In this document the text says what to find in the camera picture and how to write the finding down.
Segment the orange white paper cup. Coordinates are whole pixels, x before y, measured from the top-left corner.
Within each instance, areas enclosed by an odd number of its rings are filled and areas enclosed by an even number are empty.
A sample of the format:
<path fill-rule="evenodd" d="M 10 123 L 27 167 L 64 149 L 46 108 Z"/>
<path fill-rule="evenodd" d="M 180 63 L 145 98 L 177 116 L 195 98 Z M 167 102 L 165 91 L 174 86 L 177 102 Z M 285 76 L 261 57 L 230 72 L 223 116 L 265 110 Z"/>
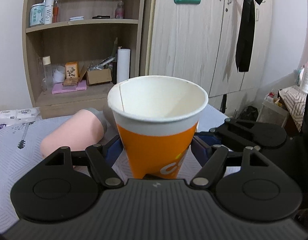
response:
<path fill-rule="evenodd" d="M 134 178 L 177 177 L 208 100 L 199 85 L 170 76 L 134 77 L 111 88 L 108 107 Z"/>

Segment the pink tumbler bottle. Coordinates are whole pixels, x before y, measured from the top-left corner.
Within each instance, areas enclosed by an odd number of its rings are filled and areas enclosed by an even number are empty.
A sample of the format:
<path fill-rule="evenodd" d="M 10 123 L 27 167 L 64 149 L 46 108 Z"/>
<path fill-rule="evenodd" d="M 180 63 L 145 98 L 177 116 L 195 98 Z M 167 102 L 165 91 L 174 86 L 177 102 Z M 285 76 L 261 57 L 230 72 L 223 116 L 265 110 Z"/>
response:
<path fill-rule="evenodd" d="M 97 144 L 106 131 L 107 122 L 102 111 L 94 108 L 79 110 L 42 140 L 41 155 L 46 158 L 62 146 L 68 146 L 72 151 L 83 151 Z"/>

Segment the white lotion bottle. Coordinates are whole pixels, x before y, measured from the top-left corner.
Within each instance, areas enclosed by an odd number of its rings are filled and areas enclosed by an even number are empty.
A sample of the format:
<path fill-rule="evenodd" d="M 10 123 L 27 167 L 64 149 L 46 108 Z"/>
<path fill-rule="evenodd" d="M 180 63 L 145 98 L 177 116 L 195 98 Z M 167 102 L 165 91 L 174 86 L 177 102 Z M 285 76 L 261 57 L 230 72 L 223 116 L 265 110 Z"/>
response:
<path fill-rule="evenodd" d="M 308 63 L 304 67 L 304 72 L 301 78 L 300 89 L 304 93 L 308 93 Z"/>

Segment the pink flat box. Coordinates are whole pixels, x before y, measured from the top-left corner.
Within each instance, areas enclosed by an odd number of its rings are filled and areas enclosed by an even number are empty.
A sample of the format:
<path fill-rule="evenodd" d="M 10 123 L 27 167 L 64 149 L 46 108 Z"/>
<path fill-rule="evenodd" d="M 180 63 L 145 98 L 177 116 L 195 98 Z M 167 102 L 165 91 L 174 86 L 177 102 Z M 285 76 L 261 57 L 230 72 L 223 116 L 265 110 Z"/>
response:
<path fill-rule="evenodd" d="M 64 86 L 62 83 L 55 83 L 53 89 L 51 90 L 51 94 L 62 94 L 62 93 L 69 93 L 69 92 L 76 92 L 82 91 L 87 89 L 87 82 L 86 80 L 82 80 L 77 85 L 72 86 Z"/>

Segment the small cardboard box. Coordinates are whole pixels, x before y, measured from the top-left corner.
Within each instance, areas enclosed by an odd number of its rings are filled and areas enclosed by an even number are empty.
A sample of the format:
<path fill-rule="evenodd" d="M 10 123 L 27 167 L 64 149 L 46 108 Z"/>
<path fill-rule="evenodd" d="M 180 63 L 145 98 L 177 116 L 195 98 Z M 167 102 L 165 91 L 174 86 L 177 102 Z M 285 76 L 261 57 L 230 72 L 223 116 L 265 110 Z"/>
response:
<path fill-rule="evenodd" d="M 111 70 L 108 68 L 88 70 L 87 66 L 84 65 L 80 70 L 79 81 L 82 81 L 83 79 L 86 79 L 88 86 L 109 83 L 112 81 Z"/>

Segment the white tape roll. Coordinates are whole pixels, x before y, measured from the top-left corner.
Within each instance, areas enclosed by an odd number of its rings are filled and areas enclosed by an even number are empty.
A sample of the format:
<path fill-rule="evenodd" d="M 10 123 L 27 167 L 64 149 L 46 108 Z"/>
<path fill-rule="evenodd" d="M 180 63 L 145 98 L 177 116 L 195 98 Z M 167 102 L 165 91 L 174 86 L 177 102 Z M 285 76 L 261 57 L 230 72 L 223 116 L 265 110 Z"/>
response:
<path fill-rule="evenodd" d="M 53 82 L 54 83 L 63 83 L 66 78 L 65 67 L 57 66 L 53 72 Z"/>

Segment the orange floral small box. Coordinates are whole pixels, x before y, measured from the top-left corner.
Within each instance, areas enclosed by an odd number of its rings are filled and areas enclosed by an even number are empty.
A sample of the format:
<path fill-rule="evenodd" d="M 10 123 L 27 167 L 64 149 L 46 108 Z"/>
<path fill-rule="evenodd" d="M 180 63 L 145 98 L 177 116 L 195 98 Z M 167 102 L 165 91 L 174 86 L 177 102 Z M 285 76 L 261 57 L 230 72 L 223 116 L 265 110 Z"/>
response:
<path fill-rule="evenodd" d="M 67 62 L 65 64 L 66 79 L 77 79 L 79 77 L 78 62 Z"/>

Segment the white tissue pack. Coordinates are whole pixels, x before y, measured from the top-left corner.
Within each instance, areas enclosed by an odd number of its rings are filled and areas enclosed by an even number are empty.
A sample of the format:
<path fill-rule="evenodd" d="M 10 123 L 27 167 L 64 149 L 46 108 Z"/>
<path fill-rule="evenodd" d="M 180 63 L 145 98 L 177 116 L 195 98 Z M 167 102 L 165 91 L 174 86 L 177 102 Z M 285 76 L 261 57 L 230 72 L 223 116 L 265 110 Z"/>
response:
<path fill-rule="evenodd" d="M 0 111 L 0 130 L 16 124 L 42 120 L 39 107 Z"/>

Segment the white paper towel roll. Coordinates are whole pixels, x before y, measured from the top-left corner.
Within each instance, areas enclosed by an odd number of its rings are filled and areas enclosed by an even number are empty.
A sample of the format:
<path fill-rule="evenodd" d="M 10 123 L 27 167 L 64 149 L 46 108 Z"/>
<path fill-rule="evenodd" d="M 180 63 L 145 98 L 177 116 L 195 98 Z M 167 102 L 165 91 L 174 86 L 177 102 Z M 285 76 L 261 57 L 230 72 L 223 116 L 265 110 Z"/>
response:
<path fill-rule="evenodd" d="M 130 49 L 119 48 L 117 60 L 117 83 L 129 79 L 130 76 Z"/>

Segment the wooden open shelf unit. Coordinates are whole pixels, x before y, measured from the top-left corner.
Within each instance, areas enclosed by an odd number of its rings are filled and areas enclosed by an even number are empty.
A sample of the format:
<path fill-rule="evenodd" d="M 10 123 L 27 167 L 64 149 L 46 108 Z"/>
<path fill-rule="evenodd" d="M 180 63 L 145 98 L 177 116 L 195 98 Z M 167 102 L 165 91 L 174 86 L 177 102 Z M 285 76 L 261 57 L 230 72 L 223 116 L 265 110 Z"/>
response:
<path fill-rule="evenodd" d="M 42 89 L 40 60 L 50 56 L 53 66 L 86 66 L 109 57 L 117 45 L 131 50 L 130 77 L 138 76 L 145 0 L 60 0 L 57 23 L 29 27 L 31 7 L 40 1 L 24 0 L 23 6 L 23 57 L 31 103 L 45 119 L 88 107 L 101 110 L 112 83 L 53 95 Z M 124 3 L 123 19 L 115 18 L 119 1 Z"/>

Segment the black hanging ribbon tie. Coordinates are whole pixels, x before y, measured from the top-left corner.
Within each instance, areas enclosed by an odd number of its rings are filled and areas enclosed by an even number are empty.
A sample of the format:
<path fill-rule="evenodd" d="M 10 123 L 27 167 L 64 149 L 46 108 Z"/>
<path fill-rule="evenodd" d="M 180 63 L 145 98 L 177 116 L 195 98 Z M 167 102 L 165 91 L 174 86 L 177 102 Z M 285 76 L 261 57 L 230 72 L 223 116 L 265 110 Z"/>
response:
<path fill-rule="evenodd" d="M 240 73 L 249 71 L 255 34 L 255 3 L 260 5 L 262 2 L 263 0 L 243 0 L 235 54 L 236 68 Z"/>

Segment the pink perfume bottle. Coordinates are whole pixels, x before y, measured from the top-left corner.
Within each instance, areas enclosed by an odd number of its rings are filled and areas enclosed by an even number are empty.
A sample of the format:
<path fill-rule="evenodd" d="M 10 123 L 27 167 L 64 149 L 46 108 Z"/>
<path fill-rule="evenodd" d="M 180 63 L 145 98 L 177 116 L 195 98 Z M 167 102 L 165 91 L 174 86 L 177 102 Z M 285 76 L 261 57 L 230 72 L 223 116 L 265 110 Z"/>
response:
<path fill-rule="evenodd" d="M 123 19 L 125 14 L 124 3 L 123 1 L 119 1 L 117 4 L 117 8 L 115 9 L 115 18 Z"/>

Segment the small red bottle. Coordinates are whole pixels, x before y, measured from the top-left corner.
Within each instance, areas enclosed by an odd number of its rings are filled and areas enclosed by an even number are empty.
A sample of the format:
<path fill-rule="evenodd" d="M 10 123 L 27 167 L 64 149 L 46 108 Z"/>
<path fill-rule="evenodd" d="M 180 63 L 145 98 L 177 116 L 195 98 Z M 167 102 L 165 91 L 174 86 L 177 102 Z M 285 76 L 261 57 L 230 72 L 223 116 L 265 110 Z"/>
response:
<path fill-rule="evenodd" d="M 58 15 L 59 15 L 59 0 L 54 0 L 53 23 L 57 23 L 58 22 Z"/>

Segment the teal white wipes canister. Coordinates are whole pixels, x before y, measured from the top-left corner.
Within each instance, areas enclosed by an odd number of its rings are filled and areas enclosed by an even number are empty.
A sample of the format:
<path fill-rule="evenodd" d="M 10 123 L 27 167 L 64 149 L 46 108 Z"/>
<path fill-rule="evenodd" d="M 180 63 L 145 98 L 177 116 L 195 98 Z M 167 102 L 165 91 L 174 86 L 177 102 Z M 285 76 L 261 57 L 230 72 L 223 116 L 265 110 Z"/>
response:
<path fill-rule="evenodd" d="M 29 17 L 29 27 L 44 24 L 44 9 L 45 5 L 43 3 L 32 5 Z"/>

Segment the white spray bottle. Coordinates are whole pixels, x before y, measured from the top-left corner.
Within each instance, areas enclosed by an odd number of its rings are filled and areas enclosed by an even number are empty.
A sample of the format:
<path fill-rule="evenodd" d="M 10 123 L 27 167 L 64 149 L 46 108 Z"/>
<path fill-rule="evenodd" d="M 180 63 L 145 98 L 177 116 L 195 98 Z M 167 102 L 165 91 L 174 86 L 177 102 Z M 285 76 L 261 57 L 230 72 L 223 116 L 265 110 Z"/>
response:
<path fill-rule="evenodd" d="M 54 0 L 43 0 L 44 7 L 44 24 L 53 22 Z"/>

